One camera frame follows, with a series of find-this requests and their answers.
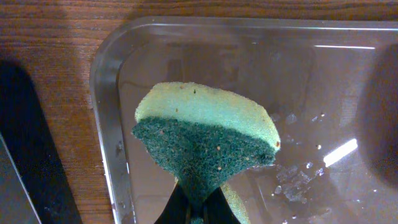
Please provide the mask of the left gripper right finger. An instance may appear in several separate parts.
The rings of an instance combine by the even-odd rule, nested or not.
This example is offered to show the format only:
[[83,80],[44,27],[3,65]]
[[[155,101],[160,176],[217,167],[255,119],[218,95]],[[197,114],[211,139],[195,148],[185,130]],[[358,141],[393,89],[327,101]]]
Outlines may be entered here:
[[204,224],[240,224],[220,187],[204,201],[203,220]]

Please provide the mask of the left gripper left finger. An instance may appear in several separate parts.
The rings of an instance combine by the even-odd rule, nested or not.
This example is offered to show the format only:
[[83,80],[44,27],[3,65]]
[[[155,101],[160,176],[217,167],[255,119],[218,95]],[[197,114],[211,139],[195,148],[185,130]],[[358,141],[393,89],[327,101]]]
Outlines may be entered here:
[[163,212],[155,224],[189,224],[190,202],[185,192],[177,183]]

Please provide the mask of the green scrubbing sponge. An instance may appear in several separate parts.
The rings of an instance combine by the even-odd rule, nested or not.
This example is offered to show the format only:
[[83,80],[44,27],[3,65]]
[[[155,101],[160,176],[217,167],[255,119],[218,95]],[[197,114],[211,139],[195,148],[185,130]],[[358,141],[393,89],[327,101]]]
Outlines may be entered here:
[[204,223],[203,203],[218,187],[240,223],[249,221],[228,181],[271,165],[280,150],[277,128],[261,105],[231,91],[167,82],[153,86],[134,117],[132,135],[189,199],[190,223]]

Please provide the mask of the black rectangular sponge tray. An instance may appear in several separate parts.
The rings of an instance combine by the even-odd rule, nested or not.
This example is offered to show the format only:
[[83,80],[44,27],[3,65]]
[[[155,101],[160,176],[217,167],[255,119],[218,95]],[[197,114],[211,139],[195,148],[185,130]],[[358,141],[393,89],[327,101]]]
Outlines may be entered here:
[[131,135],[153,85],[195,82],[267,110],[275,164],[230,180],[252,223],[397,222],[397,23],[143,17],[100,45],[90,90],[116,223],[153,223],[174,178]]

